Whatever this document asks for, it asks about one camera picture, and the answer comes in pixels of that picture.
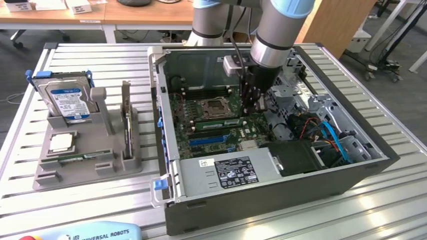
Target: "blue cable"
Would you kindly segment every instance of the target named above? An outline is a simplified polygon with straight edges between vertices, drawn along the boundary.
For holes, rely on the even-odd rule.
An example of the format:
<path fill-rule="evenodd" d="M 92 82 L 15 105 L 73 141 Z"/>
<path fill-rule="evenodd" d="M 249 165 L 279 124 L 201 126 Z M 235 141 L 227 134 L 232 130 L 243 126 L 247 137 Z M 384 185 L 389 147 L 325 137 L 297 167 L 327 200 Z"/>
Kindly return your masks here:
<path fill-rule="evenodd" d="M 340 154 L 341 154 L 341 158 L 343 158 L 348 163 L 352 164 L 353 161 L 351 161 L 351 160 L 348 159 L 347 152 L 345 152 L 345 150 L 344 150 L 344 148 L 343 148 L 343 146 L 341 146 L 341 144 L 340 144 L 339 137 L 337 137 L 336 134 L 335 134 L 335 131 L 333 131 L 333 128 L 332 128 L 331 124 L 329 124 L 327 121 L 323 121 L 321 124 L 325 126 L 328 132 L 329 132 L 331 135 L 332 135 L 332 138 L 333 138 L 333 140 L 335 140 L 335 144 L 336 144 L 337 149 L 339 149 Z"/>
<path fill-rule="evenodd" d="M 327 131 L 324 129 L 320 129 L 320 132 L 323 134 L 324 139 L 328 139 Z"/>

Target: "hard drive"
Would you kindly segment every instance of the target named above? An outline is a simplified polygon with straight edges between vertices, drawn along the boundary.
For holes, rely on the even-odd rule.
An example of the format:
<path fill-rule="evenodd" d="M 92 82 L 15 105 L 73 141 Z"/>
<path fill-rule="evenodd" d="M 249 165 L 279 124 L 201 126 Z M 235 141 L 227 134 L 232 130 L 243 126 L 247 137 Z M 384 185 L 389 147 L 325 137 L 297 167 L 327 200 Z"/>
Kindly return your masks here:
<path fill-rule="evenodd" d="M 99 112 L 99 107 L 91 100 L 93 81 L 89 71 L 43 71 L 33 77 L 32 84 L 52 117 L 63 116 L 67 123 L 75 124 L 89 121 L 91 113 Z"/>

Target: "red cable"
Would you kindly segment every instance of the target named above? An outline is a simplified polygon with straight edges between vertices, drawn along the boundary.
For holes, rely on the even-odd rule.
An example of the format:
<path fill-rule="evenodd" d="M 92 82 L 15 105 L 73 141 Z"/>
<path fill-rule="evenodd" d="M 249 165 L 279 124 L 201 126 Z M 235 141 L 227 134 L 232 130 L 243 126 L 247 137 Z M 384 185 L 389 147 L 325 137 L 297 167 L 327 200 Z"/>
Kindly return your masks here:
<path fill-rule="evenodd" d="M 305 132 L 307 124 L 308 124 L 309 120 L 312 120 L 312 119 L 317 120 L 316 117 L 309 117 L 309 118 L 307 119 L 305 124 L 304 124 L 304 128 L 301 129 L 301 132 L 300 132 L 299 139 L 303 138 L 303 134 L 304 134 L 304 132 Z"/>
<path fill-rule="evenodd" d="M 327 141 L 332 145 L 332 147 L 335 148 L 336 152 L 339 151 L 339 148 L 336 147 L 335 143 L 331 140 L 325 139 L 325 140 L 320 140 L 320 141 Z"/>
<path fill-rule="evenodd" d="M 180 94 L 176 93 L 176 92 L 172 92 L 172 93 L 169 93 L 168 95 L 177 95 L 177 96 L 180 96 L 180 105 L 179 105 L 179 107 L 177 107 L 177 109 L 176 109 L 176 111 L 175 111 L 175 112 L 177 112 L 179 110 L 181 110 L 181 107 L 184 106 L 184 97 L 183 97 L 183 95 L 180 95 Z"/>

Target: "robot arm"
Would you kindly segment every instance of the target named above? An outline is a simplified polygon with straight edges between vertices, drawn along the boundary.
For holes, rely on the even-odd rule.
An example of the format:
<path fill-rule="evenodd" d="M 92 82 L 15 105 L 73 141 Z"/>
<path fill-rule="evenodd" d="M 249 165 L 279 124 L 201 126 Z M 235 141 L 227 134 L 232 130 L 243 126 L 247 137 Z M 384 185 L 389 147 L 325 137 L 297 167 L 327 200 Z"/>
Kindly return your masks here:
<path fill-rule="evenodd" d="M 248 115 L 267 110 L 265 92 L 287 61 L 315 0 L 195 0 L 189 44 L 208 46 L 223 43 L 223 31 L 236 24 L 243 11 L 241 7 L 228 4 L 261 9 L 256 38 L 249 56 L 244 59 L 244 75 L 239 61 L 231 56 L 224 58 L 227 74 L 240 74 L 241 114 Z M 237 32 L 245 32 L 239 28 L 248 24 L 247 15 L 236 26 Z"/>

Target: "aluminum profile table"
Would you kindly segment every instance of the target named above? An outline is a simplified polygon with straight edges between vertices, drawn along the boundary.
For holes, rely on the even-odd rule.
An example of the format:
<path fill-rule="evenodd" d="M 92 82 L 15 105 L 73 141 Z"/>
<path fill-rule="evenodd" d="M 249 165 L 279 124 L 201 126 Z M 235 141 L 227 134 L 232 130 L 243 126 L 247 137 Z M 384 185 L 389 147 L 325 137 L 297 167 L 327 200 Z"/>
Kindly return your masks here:
<path fill-rule="evenodd" d="M 0 238 L 15 240 L 25 234 L 91 221 L 135 223 L 140 226 L 144 239 L 156 240 L 427 237 L 426 146 L 329 52 L 315 44 L 300 46 L 400 155 L 400 160 L 343 195 L 168 236 L 164 210 L 153 208 L 149 199 L 149 180 L 159 176 L 159 162 L 148 46 L 147 43 L 59 44 L 56 49 L 43 50 L 35 70 L 72 72 L 91 69 L 95 85 L 107 87 L 105 103 L 109 109 L 117 108 L 121 101 L 121 81 L 132 83 L 131 101 L 139 116 L 143 172 L 119 180 L 35 192 L 33 174 L 48 125 L 48 110 L 39 94 L 28 87 L 0 152 L 0 160 L 4 160 Z M 309 72 L 307 79 L 317 92 L 325 91 Z"/>

